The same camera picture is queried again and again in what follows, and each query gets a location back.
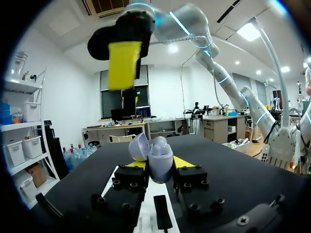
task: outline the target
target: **computer monitor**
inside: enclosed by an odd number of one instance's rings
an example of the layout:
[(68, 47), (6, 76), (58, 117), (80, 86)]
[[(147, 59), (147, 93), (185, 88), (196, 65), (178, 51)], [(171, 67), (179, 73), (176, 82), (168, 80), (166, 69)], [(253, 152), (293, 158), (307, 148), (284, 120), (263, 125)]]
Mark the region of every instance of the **computer monitor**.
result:
[(111, 118), (113, 120), (123, 120), (123, 109), (111, 110)]
[(135, 116), (136, 96), (137, 92), (134, 89), (128, 89), (122, 92), (124, 117)]
[(136, 107), (137, 118), (151, 117), (150, 106)]

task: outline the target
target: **black table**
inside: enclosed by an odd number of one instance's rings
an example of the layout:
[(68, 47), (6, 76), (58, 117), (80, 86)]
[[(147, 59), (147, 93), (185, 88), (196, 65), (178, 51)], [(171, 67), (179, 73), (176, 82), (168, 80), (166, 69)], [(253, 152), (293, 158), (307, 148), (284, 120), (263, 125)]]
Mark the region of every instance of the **black table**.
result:
[[(181, 232), (205, 232), (233, 219), (260, 203), (271, 203), (278, 194), (285, 196), (285, 206), (294, 216), (300, 202), (310, 203), (310, 179), (284, 169), (266, 164), (218, 143), (197, 135), (168, 138), (174, 155), (195, 165), (202, 165), (208, 172), (210, 188), (225, 199), (224, 210), (202, 224), (189, 226), (180, 211), (172, 188), (167, 183), (175, 217)], [(115, 166), (133, 161), (128, 143), (112, 143), (102, 146), (73, 172), (62, 179), (46, 198), (62, 213), (75, 211), (77, 206), (90, 207), (91, 194), (101, 194)], [(36, 205), (32, 212), (49, 223), (44, 211)]]

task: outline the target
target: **cardboard box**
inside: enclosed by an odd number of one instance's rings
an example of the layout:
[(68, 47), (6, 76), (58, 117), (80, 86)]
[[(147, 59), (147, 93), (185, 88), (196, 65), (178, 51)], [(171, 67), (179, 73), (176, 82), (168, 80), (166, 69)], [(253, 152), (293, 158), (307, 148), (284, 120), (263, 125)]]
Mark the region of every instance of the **cardboard box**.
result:
[(45, 173), (39, 163), (34, 163), (33, 165), (29, 166), (26, 168), (26, 171), (33, 177), (33, 181), (37, 188), (40, 187), (45, 181), (47, 181)]

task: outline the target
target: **ceiling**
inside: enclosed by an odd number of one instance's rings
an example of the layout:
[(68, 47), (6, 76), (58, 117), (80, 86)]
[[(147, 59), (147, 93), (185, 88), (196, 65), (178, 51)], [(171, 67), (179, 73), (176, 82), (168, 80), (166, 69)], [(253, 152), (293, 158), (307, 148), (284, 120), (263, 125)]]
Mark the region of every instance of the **ceiling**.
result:
[[(290, 24), (275, 14), (264, 0), (242, 0), (228, 15), (217, 23), (218, 18), (235, 0), (139, 0), (150, 3), (163, 11), (170, 11), (191, 2), (206, 14), (209, 28), (220, 54), (215, 61), (229, 73), (238, 73), (250, 78), (264, 81), (268, 78), (276, 80), (274, 66), (267, 49), (260, 38), (249, 42), (236, 31), (251, 16), (257, 16), (263, 29), (269, 36), (281, 66), (289, 66), (291, 71), (284, 73), (286, 79), (301, 78), (304, 54), (301, 42)], [(64, 54), (88, 72), (108, 69), (108, 61), (97, 61), (87, 51), (86, 43), (98, 28), (113, 25), (117, 16), (99, 19), (88, 16), (81, 0), (54, 0), (53, 3), (38, 17), (34, 27), (58, 46)], [(153, 45), (149, 48), (142, 64), (180, 66), (195, 52), (191, 42), (179, 42), (177, 53), (169, 53), (167, 45)], [(195, 64), (191, 59), (186, 66)]]

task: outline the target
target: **cable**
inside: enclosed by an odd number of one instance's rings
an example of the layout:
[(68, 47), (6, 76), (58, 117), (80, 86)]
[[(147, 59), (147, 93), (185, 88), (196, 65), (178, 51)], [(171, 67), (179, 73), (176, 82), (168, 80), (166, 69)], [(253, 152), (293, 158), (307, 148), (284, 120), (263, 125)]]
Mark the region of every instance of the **cable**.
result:
[[(212, 63), (212, 51), (208, 45), (208, 51), (209, 51), (209, 60), (210, 60), (210, 63)], [(214, 90), (215, 90), (215, 95), (216, 95), (216, 99), (217, 99), (217, 102), (218, 104), (224, 108), (224, 106), (220, 103), (219, 99), (218, 99), (218, 94), (217, 94), (217, 89), (216, 89), (216, 78), (215, 78), (215, 75), (214, 75), (214, 70), (210, 71), (210, 74), (213, 76), (214, 78)]]
[(263, 141), (265, 144), (268, 143), (269, 137), (270, 137), (270, 135), (271, 135), (271, 133), (272, 133), (272, 131), (273, 131), (273, 129), (275, 128), (276, 125), (277, 125), (277, 120), (273, 123), (273, 125), (272, 125), (272, 127), (271, 127), (271, 130), (269, 131), (268, 135), (265, 137), (265, 139), (264, 139), (264, 141)]
[(253, 158), (256, 157), (257, 155), (261, 154), (261, 152), (259, 152), (258, 154), (255, 154), (254, 156), (252, 156)]
[(170, 44), (170, 43), (174, 43), (174, 42), (180, 42), (180, 41), (186, 41), (186, 40), (193, 40), (193, 39), (205, 39), (206, 37), (203, 35), (187, 35), (185, 37), (182, 38), (178, 38), (178, 39), (172, 39), (172, 40), (161, 40), (161, 41), (154, 41), (154, 42), (150, 42), (149, 45), (158, 45), (158, 44)]
[(225, 22), (227, 21), (228, 16), (229, 16), (229, 14), (225, 17), (225, 20), (223, 21), (223, 23), (222, 23), (222, 25), (220, 26), (220, 28), (217, 29), (216, 32), (214, 32), (212, 35), (215, 35), (215, 34), (225, 25)]
[[(194, 52), (194, 54), (193, 54), (190, 58), (188, 58), (187, 61), (189, 61), (189, 60), (197, 53), (198, 50), (199, 50), (199, 49), (197, 49), (197, 50)], [(184, 109), (186, 108), (186, 105), (185, 105), (185, 94), (184, 94), (184, 85), (183, 85), (182, 76), (183, 76), (183, 66), (184, 66), (185, 63), (187, 63), (187, 61), (185, 61), (185, 62), (181, 65), (181, 72), (180, 72), (180, 82), (181, 82), (181, 90), (182, 90), (182, 92), (183, 92)]]

